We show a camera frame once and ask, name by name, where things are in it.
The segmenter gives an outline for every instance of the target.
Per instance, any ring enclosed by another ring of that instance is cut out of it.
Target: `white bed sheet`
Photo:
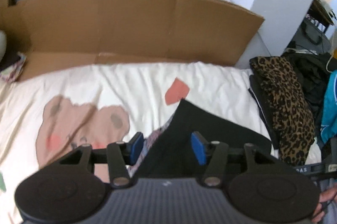
[[[250,73],[201,62],[91,65],[1,85],[0,171],[7,191],[0,193],[0,223],[21,222],[13,195],[17,185],[38,170],[35,142],[44,106],[54,96],[61,94],[73,104],[94,103],[98,109],[122,105],[129,113],[128,141],[137,131],[148,136],[174,113],[178,103],[168,106],[164,97],[178,78],[190,88],[188,101],[270,139],[247,91]]]

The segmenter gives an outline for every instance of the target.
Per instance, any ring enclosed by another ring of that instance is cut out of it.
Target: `human hand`
[[[322,210],[322,204],[323,202],[327,202],[327,201],[331,201],[334,200],[337,202],[337,184],[334,185],[334,187],[322,192],[320,194],[320,203],[317,205],[317,208],[314,212],[314,215],[315,218],[313,218],[311,221],[312,223],[318,223],[319,221],[321,221],[325,215],[324,212],[321,212],[319,215],[316,215],[318,214],[321,210]]]

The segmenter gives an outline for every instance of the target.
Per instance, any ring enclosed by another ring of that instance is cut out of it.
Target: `leopard print fabric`
[[[250,60],[261,79],[280,139],[279,156],[287,164],[304,165],[314,142],[312,112],[304,99],[302,86],[291,64],[283,57],[257,57]]]

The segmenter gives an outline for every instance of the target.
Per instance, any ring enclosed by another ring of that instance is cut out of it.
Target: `pink cheek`
[[[95,141],[94,143],[92,143],[92,148],[93,149],[105,149],[107,146],[102,144],[102,143],[99,143],[97,141]]]
[[[57,150],[61,146],[61,138],[58,135],[51,135],[47,138],[46,146],[48,150]]]

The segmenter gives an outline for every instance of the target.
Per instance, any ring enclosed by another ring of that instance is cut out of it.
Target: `pink patch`
[[[47,138],[46,146],[48,150],[57,150],[61,145],[61,138],[58,135],[51,135]]]
[[[183,81],[176,78],[165,94],[166,105],[174,104],[182,98],[186,98],[189,90],[189,87]]]
[[[95,141],[94,143],[92,143],[92,148],[93,149],[105,149],[107,146],[104,145],[103,143],[99,143],[97,141]]]

